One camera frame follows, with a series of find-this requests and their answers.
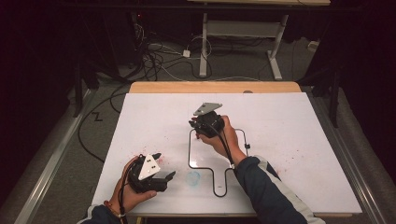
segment sleeve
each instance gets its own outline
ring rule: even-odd
[[[120,224],[120,219],[115,217],[104,205],[91,205],[84,218],[77,224]]]
[[[268,161],[247,157],[238,164],[236,177],[261,223],[325,223],[280,181]]]

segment table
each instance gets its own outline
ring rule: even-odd
[[[139,204],[133,211],[134,216],[255,216],[232,172],[226,173],[229,191],[223,198],[213,194],[210,172],[199,172],[201,182],[198,186],[189,186],[184,179],[194,172],[188,165],[187,149],[183,149],[188,147],[187,133],[191,129],[187,120],[204,99],[210,99],[221,100],[224,106],[218,113],[227,111],[234,127],[247,131],[253,148],[249,150],[251,155],[262,155],[261,148],[266,148],[265,158],[317,216],[344,217],[361,213],[312,106],[296,83],[136,82],[130,93],[125,97],[93,204],[102,203],[111,195],[118,179],[114,174],[120,173],[124,163],[134,155],[161,152],[160,166],[165,171],[177,171],[177,174],[168,183],[166,192]],[[244,119],[238,119],[241,110],[235,105],[245,108],[242,110],[247,113]],[[288,118],[291,114],[297,119]]]
[[[328,6],[330,0],[189,0],[193,2],[209,3],[233,3],[233,4],[256,4],[256,5],[303,5],[303,6]],[[268,61],[271,65],[275,80],[282,80],[279,66],[276,61],[276,53],[286,28],[288,15],[283,15],[280,22],[263,21],[215,21],[207,18],[204,13],[202,31],[202,53],[200,61],[200,77],[206,77],[207,65],[207,36],[208,35],[231,35],[251,37],[274,37],[274,47],[267,51]]]

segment person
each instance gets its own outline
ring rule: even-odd
[[[224,128],[220,135],[226,139],[236,169],[236,178],[249,197],[260,223],[325,223],[322,219],[315,217],[309,207],[283,184],[268,161],[260,157],[248,157],[243,153],[230,119],[228,116],[221,117],[224,120]],[[197,134],[197,137],[212,146],[220,155],[228,158],[226,149],[218,136],[208,138],[203,134]],[[134,159],[125,166],[123,174]],[[107,203],[110,206],[91,206],[85,218],[79,223],[120,223],[117,197],[119,190],[120,181],[115,187],[113,197]],[[124,191],[125,211],[131,211],[138,203],[155,195],[155,191],[136,194],[128,186]]]

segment gray carpet floor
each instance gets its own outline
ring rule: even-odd
[[[211,76],[206,80],[227,81],[274,81],[271,69],[266,60],[265,51],[272,47],[271,40],[262,42],[243,40],[243,44],[227,44],[227,42],[213,43],[212,53],[208,60]],[[163,51],[182,52],[185,47],[173,43],[157,43],[152,49],[159,49],[163,44]],[[302,39],[294,43],[282,43],[277,62],[285,81],[297,80],[304,76],[314,53],[307,50],[308,41]],[[158,60],[170,61],[178,56],[175,54],[158,52]],[[150,70],[150,78],[144,77],[144,70],[134,76],[138,80],[178,81],[201,80],[197,76],[199,61],[194,59],[182,60],[189,63],[163,63],[163,70],[157,75]],[[127,65],[120,66],[120,72],[127,74],[131,71]],[[84,112],[87,113],[109,97],[120,83],[106,75],[98,74],[100,87],[97,91],[89,91],[84,101]],[[118,92],[127,92],[129,86],[120,88]],[[349,109],[347,98],[342,90],[339,96],[337,112],[338,125],[335,129],[328,119],[329,100],[327,97],[316,98],[311,95],[309,87],[303,87],[307,92],[319,121],[325,131],[334,152],[339,159],[356,197],[361,204],[362,214],[352,217],[324,217],[327,223],[392,223],[396,220],[396,188],[389,175],[377,158],[369,142],[365,138],[359,123]],[[115,97],[112,102],[117,110],[121,110],[123,96]],[[0,210],[0,223],[15,223],[21,210],[29,199],[32,190],[45,170],[55,148],[64,142],[73,118],[75,109],[74,93],[70,92],[68,110],[59,120],[45,143],[37,151],[17,187],[11,192],[6,203]],[[80,136],[84,146],[99,158],[104,160],[112,135],[116,128],[119,113],[112,108],[109,101],[98,106],[94,112],[99,113],[102,121],[95,121],[94,115],[89,115],[81,125]],[[65,148],[59,163],[55,167],[54,176],[44,188],[43,197],[37,200],[37,207],[28,219],[31,223],[76,223],[90,206],[103,164],[90,156],[78,141],[78,130],[73,132],[70,139],[66,139]],[[180,223],[175,219],[163,219],[163,223]]]

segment desk leg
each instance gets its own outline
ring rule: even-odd
[[[200,77],[206,77],[206,63],[207,63],[206,38],[207,38],[207,13],[204,13],[203,29],[202,29],[202,51],[201,51],[201,61],[199,65]]]
[[[279,67],[276,62],[276,53],[277,53],[277,50],[279,49],[280,41],[282,41],[282,35],[286,28],[286,22],[288,21],[288,16],[289,15],[284,15],[282,17],[282,21],[279,24],[279,27],[278,27],[278,30],[276,33],[274,48],[273,48],[273,50],[267,51],[268,60],[270,62],[271,69],[273,71],[275,80],[282,80],[282,76],[280,75]]]

